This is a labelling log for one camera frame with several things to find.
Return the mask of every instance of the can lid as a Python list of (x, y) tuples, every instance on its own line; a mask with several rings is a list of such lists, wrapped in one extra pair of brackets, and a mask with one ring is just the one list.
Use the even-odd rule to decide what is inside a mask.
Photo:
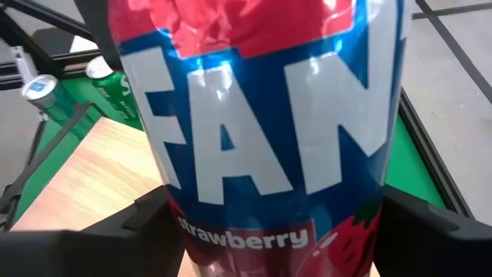
[(85, 68), (85, 74), (89, 78), (104, 78), (113, 74), (113, 69), (109, 67), (103, 56), (93, 58)]
[(40, 75), (25, 84), (21, 95), (26, 100), (36, 100), (45, 97), (55, 89), (58, 80), (51, 75)]

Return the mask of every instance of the strawberry illustration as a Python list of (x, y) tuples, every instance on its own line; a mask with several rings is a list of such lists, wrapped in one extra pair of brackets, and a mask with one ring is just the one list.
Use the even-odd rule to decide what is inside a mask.
[(371, 269), (380, 200), (369, 199), (304, 257), (298, 277), (365, 277)]

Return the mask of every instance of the green surface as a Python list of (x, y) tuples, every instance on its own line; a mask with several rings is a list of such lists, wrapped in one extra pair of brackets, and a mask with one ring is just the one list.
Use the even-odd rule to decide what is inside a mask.
[[(109, 118), (142, 130), (141, 123), (138, 120), (128, 121), (123, 119), (121, 114), (111, 107), (106, 99), (104, 99), (92, 86), (89, 78), (67, 80), (63, 82), (63, 86), (75, 101), (79, 103), (91, 101), (101, 108)], [(89, 109), (88, 114), (92, 118), (100, 117), (98, 112), (93, 108)], [(62, 127), (59, 124), (51, 120), (48, 121), (45, 132), (39, 143), (38, 153), (56, 136), (61, 128)], [(15, 213), (15, 221), (21, 217), (36, 197), (38, 197), (42, 189), (45, 188), (56, 172), (67, 161), (68, 157), (73, 153), (75, 148), (77, 148), (79, 143), (80, 140), (77, 139), (75, 135), (68, 133), (49, 157), (47, 157), (47, 159), (44, 160), (38, 169), (31, 175), (22, 191), (21, 201), (19, 202), (17, 212)]]
[[(91, 101), (100, 107), (109, 118), (118, 122), (141, 129), (138, 121), (125, 121), (119, 112), (114, 110), (111, 105), (92, 87), (88, 78), (80, 78), (63, 82), (67, 91), (78, 102)], [(61, 127), (48, 122), (45, 133), (42, 137), (38, 151), (41, 151), (46, 144), (56, 135)], [(75, 150), (80, 141), (69, 134), (65, 137), (50, 156), (39, 166), (36, 172), (26, 182), (19, 202), (15, 221), (17, 221), (24, 211), (31, 205), (41, 190), (53, 178), (55, 173), (66, 162), (70, 154)], [(444, 204), (431, 180), (424, 163), (421, 161), (415, 146), (413, 145), (401, 118), (397, 119), (394, 129), (393, 148), (391, 149), (390, 164), (387, 175), (387, 184), (401, 189), (421, 199), (427, 200), (441, 208)]]

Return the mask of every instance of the wooden table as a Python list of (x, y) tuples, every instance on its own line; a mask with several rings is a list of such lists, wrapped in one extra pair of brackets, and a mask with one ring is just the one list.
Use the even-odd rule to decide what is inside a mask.
[[(85, 229), (128, 207), (163, 179), (145, 133), (102, 118), (11, 231)], [(196, 277), (186, 253), (178, 276)]]

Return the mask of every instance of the green can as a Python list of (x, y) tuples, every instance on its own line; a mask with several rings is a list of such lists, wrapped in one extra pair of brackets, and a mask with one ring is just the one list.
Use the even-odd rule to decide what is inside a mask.
[[(55, 76), (35, 77), (22, 87), (21, 96), (61, 126), (64, 126), (76, 113), (77, 103)], [(94, 122), (90, 118), (83, 116), (71, 128), (71, 133), (83, 139), (93, 125)]]
[(87, 64), (85, 74), (124, 119), (138, 119), (137, 107), (126, 75), (114, 72), (102, 56), (93, 58)]

